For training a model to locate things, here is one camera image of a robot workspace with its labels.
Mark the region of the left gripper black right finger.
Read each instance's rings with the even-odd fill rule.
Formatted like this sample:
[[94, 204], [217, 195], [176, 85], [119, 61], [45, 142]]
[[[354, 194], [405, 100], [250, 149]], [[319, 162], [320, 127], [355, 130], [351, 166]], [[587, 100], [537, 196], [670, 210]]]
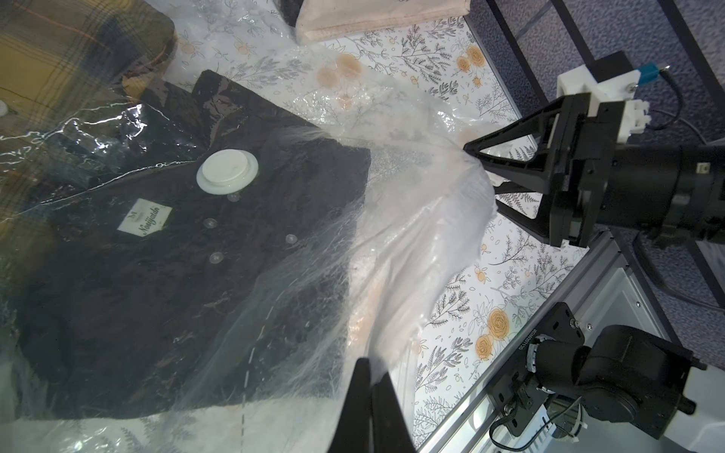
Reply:
[[416, 453], [389, 373], [371, 387], [372, 451]]

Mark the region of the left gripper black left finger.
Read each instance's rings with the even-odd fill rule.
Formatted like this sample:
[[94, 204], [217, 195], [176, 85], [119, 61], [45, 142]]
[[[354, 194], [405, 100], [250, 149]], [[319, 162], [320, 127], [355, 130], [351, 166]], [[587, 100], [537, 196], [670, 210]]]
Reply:
[[349, 388], [328, 453], [371, 452], [371, 365], [355, 362]]

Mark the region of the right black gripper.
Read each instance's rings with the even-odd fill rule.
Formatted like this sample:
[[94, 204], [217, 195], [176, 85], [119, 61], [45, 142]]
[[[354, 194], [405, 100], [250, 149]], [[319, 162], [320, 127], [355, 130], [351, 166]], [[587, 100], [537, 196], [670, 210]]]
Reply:
[[721, 143], [619, 145], [624, 104], [588, 113], [587, 94], [562, 96], [464, 145], [507, 180], [495, 188], [498, 214], [556, 247], [585, 247], [596, 225], [642, 231], [659, 247], [724, 242]]

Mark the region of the clear plastic vacuum bag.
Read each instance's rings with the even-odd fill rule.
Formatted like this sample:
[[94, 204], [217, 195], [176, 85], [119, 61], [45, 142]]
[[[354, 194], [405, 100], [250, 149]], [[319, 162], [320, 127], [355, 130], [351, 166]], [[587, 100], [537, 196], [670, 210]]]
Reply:
[[1, 448], [398, 452], [494, 210], [466, 121], [273, 1], [1, 5]]

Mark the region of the yellow black plaid shirt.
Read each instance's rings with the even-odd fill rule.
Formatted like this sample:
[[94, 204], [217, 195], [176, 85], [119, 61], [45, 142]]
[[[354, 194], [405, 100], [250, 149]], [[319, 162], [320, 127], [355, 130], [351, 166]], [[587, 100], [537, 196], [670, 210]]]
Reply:
[[49, 246], [41, 204], [173, 162], [142, 123], [143, 91], [167, 68], [173, 21], [145, 1], [1, 5], [1, 271]]

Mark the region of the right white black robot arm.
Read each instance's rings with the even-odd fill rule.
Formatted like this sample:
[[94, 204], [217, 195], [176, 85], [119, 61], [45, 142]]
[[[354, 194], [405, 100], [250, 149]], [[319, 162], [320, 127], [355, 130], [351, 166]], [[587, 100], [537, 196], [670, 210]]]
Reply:
[[[464, 149], [503, 177], [497, 194], [541, 194], [535, 217], [498, 210], [545, 245], [586, 247], [598, 226], [658, 245], [723, 243], [723, 147], [628, 145], [617, 137], [624, 114], [621, 101], [592, 108], [586, 94], [562, 96]], [[487, 434], [497, 451], [523, 452], [530, 423], [575, 438], [591, 417], [705, 452], [724, 442], [723, 391], [723, 372], [692, 351], [622, 325], [587, 340], [572, 304], [557, 301], [489, 381]]]

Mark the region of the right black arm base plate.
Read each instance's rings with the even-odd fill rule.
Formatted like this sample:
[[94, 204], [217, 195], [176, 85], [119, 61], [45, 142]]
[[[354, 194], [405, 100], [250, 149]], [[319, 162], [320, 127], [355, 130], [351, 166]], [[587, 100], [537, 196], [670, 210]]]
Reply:
[[515, 410], [505, 424], [513, 436], [523, 434], [549, 396], [573, 385], [575, 357], [584, 345], [585, 336], [564, 302], [554, 303], [522, 340], [512, 343], [513, 352], [486, 392], [498, 414]]

